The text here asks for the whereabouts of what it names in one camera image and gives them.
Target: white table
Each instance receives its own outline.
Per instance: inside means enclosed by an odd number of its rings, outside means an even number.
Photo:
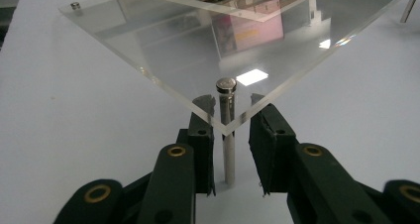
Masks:
[[[188,126],[186,108],[59,13],[73,1],[20,0],[0,53],[1,223],[52,223],[97,178],[127,185]],[[379,190],[390,179],[420,182],[420,7],[399,24],[407,1],[274,102],[300,142],[328,148]],[[217,136],[218,195],[197,197],[197,223],[292,223],[285,195],[262,198],[248,129],[236,132],[232,189]]]

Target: metal post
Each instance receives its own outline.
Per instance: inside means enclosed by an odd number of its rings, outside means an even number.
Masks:
[[[220,93],[220,113],[222,123],[227,125],[235,118],[235,90],[237,82],[234,78],[221,78],[217,81]],[[235,183],[235,137],[234,133],[223,136],[223,156],[225,165],[225,181],[229,186]]]
[[[404,14],[402,15],[400,23],[406,23],[407,22],[408,16],[410,15],[411,10],[413,9],[415,2],[416,2],[416,0],[408,1],[407,7],[405,8],[405,11],[404,11]]]

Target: brass ring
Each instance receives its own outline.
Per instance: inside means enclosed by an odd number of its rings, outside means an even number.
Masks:
[[[92,197],[91,194],[94,191],[97,190],[103,190],[104,193],[100,196],[97,197]],[[111,193],[111,187],[109,187],[108,185],[105,184],[98,184],[96,186],[91,187],[85,194],[84,194],[84,201],[87,203],[96,203],[96,202],[100,202],[102,200],[104,200],[105,198],[107,198],[109,196],[109,194]]]
[[[319,149],[317,147],[312,147],[312,146],[304,147],[303,148],[303,152],[306,153],[309,156],[312,156],[312,157],[320,157],[320,156],[322,156],[321,149]]]
[[[413,185],[401,185],[399,187],[399,191],[404,195],[406,198],[410,199],[411,201],[420,203],[420,188],[413,186]],[[419,195],[415,196],[410,193],[410,191],[418,192]]]
[[[172,157],[181,157],[185,155],[186,150],[183,147],[172,147],[169,150],[167,150],[167,154]]]

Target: metal leg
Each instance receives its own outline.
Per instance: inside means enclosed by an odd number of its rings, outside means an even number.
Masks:
[[[404,14],[402,15],[400,23],[407,22],[408,16],[410,15],[411,10],[413,9],[413,6],[414,6],[415,2],[416,2],[416,0],[408,1],[407,7],[405,8],[405,11],[404,11]]]
[[[234,78],[222,78],[216,83],[220,93],[220,113],[223,124],[229,124],[235,118],[235,90]],[[223,137],[223,156],[225,165],[225,181],[229,186],[235,183],[235,136],[233,133]]]

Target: table surface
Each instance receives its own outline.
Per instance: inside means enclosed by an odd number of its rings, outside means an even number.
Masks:
[[[150,172],[190,110],[65,18],[75,0],[20,0],[0,53],[0,220],[52,223],[81,185]],[[273,104],[300,142],[328,148],[353,178],[382,190],[420,182],[420,4],[401,0]],[[292,223],[285,195],[263,198],[247,122],[236,131],[237,183],[197,196],[197,223]]]
[[[140,74],[228,135],[352,40],[393,0],[88,0],[60,8]],[[218,98],[236,78],[235,115],[222,121],[193,99]],[[253,93],[265,95],[253,101]]]

